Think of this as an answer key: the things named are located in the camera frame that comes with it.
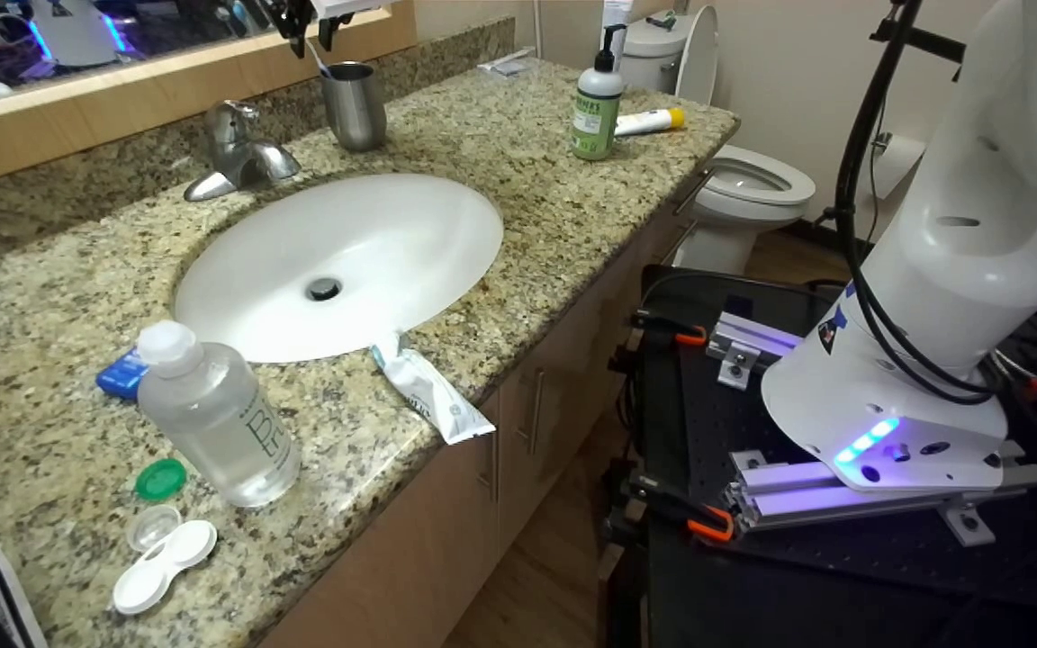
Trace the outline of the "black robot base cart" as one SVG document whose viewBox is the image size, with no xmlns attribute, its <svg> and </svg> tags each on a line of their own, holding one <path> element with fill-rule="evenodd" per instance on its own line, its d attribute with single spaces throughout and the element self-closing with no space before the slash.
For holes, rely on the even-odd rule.
<svg viewBox="0 0 1037 648">
<path fill-rule="evenodd" d="M 639 309 L 706 325 L 747 312 L 798 332 L 824 284 L 764 284 L 648 266 Z M 717 361 L 639 332 L 624 356 L 628 439 L 645 471 L 717 504 L 734 450 L 789 459 L 756 393 L 717 382 Z M 1013 408 L 1037 458 L 1037 399 Z M 652 648 L 1037 648 L 1037 494 L 984 510 L 997 538 L 963 546 L 929 510 L 741 532 L 702 544 L 648 514 L 628 525 Z"/>
</svg>

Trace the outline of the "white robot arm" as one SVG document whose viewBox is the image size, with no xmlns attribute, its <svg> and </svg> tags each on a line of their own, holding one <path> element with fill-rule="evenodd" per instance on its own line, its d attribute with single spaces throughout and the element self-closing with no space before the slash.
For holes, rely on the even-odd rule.
<svg viewBox="0 0 1037 648">
<path fill-rule="evenodd" d="M 1037 309 L 1037 0 L 995 0 L 899 211 L 760 399 L 804 445 L 1009 433 L 984 356 Z"/>
</svg>

